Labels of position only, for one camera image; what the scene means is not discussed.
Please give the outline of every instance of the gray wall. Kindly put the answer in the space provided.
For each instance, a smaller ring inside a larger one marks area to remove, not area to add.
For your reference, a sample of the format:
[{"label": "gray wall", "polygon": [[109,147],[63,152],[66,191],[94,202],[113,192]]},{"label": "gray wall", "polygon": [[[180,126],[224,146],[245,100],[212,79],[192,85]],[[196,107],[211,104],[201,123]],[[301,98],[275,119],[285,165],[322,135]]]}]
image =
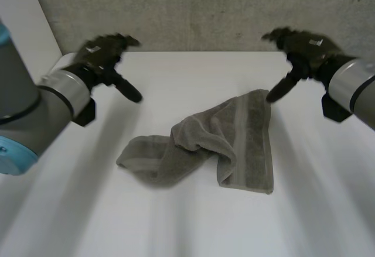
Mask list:
[{"label": "gray wall", "polygon": [[40,0],[63,53],[120,32],[140,51],[263,51],[277,26],[322,32],[351,54],[375,56],[375,0]]}]

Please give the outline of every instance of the towel fold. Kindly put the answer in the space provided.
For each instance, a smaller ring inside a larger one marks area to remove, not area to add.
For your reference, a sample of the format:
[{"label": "towel fold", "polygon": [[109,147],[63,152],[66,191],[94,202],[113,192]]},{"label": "towel fold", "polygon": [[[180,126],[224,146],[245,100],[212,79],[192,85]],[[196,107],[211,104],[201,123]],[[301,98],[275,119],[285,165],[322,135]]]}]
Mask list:
[{"label": "towel fold", "polygon": [[117,164],[145,183],[170,186],[216,153],[220,186],[270,194],[274,182],[267,92],[254,90],[191,115],[172,127],[170,137],[136,137]]}]

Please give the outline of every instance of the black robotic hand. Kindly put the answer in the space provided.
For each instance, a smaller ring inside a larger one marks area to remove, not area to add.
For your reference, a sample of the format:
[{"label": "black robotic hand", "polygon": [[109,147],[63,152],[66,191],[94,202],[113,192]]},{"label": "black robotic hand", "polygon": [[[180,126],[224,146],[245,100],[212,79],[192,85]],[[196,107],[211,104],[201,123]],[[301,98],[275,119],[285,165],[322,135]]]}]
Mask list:
[{"label": "black robotic hand", "polygon": [[322,66],[333,56],[343,56],[342,50],[328,37],[307,31],[280,28],[265,34],[262,39],[275,42],[293,66],[268,94],[267,101],[270,103],[282,98],[301,79],[314,78],[325,83],[328,73],[322,72]]},{"label": "black robotic hand", "polygon": [[123,96],[138,103],[142,100],[141,93],[115,71],[115,65],[129,46],[139,45],[139,41],[131,36],[99,36],[82,45],[69,69],[84,81],[89,90],[102,83],[106,86],[113,84]]},{"label": "black robotic hand", "polygon": [[328,37],[307,31],[278,28],[266,33],[262,39],[275,42],[277,48],[287,55],[288,61],[292,64],[292,70],[268,93],[268,102],[273,103],[281,99],[299,80],[313,78],[320,81],[327,91],[322,97],[325,117],[342,122],[351,115],[331,99],[328,88],[335,72],[355,57],[345,55]]}]

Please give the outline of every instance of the white surface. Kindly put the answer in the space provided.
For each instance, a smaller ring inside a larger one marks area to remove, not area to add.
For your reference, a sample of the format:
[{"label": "white surface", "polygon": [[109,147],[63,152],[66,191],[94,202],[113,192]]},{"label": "white surface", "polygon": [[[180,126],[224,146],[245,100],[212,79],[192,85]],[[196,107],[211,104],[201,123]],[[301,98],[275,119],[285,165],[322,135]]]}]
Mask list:
[{"label": "white surface", "polygon": [[219,187],[216,159],[168,190],[115,165],[135,136],[271,88],[289,70],[282,54],[127,53],[118,70],[141,105],[96,89],[94,123],[71,124],[27,175],[1,177],[1,257],[374,256],[375,133],[324,119],[312,81],[272,107],[269,196]]},{"label": "white surface", "polygon": [[0,0],[0,18],[35,81],[61,58],[38,0]]}]

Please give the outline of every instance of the gray towel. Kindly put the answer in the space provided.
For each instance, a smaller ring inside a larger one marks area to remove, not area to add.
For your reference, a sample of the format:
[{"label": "gray towel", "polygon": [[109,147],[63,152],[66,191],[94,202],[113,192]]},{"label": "gray towel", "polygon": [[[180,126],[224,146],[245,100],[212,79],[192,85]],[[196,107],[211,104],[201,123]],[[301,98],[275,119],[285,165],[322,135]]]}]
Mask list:
[{"label": "gray towel", "polygon": [[170,137],[136,137],[117,164],[148,184],[170,186],[216,153],[220,186],[270,194],[274,181],[267,92],[255,90],[191,115],[172,128]]}]

